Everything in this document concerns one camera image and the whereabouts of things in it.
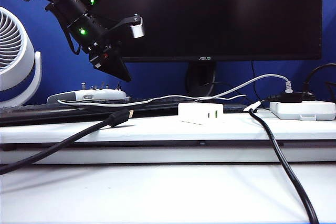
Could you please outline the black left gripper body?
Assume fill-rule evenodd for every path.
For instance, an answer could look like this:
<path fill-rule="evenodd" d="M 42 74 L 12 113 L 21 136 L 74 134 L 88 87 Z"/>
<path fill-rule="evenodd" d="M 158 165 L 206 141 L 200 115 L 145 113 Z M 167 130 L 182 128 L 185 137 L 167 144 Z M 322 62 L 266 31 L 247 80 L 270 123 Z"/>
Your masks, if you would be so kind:
<path fill-rule="evenodd" d="M 89 54 L 100 54 L 107 50 L 116 51 L 120 55 L 121 44 L 119 41 L 113 41 L 109 38 L 95 37 L 90 34 L 83 35 L 83 51 Z"/>

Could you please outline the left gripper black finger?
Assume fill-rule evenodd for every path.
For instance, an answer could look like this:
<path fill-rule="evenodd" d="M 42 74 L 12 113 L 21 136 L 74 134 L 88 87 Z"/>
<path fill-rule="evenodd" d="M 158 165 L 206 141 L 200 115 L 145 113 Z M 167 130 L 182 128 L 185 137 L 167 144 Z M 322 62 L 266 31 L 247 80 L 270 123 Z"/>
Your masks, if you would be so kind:
<path fill-rule="evenodd" d="M 90 54 L 90 62 L 99 71 L 130 82 L 131 75 L 116 51 L 107 50 L 100 54 Z"/>

